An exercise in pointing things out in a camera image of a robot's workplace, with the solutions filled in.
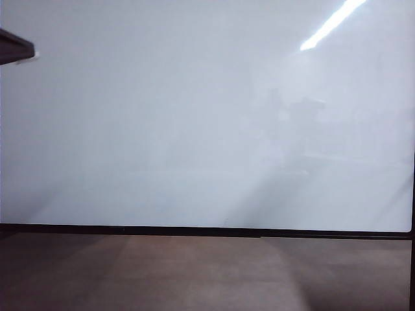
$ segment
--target whiteboard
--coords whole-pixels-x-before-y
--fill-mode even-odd
[[[3,0],[1,221],[407,232],[415,1]]]

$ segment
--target tiled floor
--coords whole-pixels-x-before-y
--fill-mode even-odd
[[[0,236],[0,310],[407,311],[410,242]]]

